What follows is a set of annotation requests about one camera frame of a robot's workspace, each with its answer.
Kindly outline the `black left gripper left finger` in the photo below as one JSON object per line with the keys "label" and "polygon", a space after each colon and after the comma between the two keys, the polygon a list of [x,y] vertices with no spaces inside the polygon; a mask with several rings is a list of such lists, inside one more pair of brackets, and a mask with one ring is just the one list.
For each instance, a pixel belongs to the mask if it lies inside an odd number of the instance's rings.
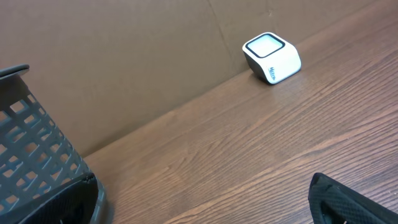
{"label": "black left gripper left finger", "polygon": [[89,223],[96,207],[98,184],[84,173],[17,210],[16,223]]}

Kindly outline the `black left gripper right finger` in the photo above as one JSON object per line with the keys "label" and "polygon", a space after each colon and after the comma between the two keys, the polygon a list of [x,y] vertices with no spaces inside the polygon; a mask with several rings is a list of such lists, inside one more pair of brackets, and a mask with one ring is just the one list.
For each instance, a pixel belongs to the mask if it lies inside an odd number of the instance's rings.
{"label": "black left gripper right finger", "polygon": [[397,214],[322,173],[315,173],[308,191],[314,224],[395,224]]}

